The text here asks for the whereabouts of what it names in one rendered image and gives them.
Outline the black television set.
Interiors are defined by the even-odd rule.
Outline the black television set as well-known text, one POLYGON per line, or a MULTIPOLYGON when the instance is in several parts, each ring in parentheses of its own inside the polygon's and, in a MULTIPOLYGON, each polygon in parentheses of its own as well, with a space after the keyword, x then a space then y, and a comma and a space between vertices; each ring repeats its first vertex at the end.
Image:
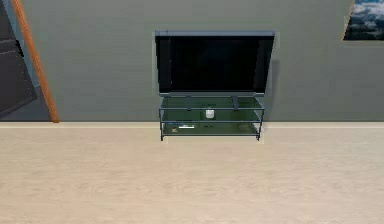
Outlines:
POLYGON ((263 96, 276 33, 273 31, 157 30, 161 96, 263 96))

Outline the glass television stand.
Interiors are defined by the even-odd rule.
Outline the glass television stand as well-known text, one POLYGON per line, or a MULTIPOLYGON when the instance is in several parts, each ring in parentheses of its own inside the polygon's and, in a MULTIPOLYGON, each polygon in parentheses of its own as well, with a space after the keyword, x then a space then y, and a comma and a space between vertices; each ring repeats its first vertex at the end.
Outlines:
POLYGON ((256 97, 164 96, 159 108, 160 139, 166 136, 254 136, 260 139, 265 107, 256 97), (214 110, 208 119, 206 110, 214 110), (194 125, 194 129, 179 129, 194 125))

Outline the dark room door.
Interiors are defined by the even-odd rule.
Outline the dark room door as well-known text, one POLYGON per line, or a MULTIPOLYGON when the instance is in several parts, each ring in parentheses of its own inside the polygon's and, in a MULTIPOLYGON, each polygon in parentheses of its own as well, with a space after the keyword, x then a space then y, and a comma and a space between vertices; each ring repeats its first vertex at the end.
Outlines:
POLYGON ((20 41, 0 0, 0 118, 37 98, 20 41))

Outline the framed landscape picture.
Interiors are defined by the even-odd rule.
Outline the framed landscape picture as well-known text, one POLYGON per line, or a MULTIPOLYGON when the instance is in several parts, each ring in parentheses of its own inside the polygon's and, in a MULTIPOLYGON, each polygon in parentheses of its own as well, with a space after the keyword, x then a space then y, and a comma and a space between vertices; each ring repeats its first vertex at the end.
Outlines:
POLYGON ((384 42, 384 0, 352 0, 342 40, 384 42))

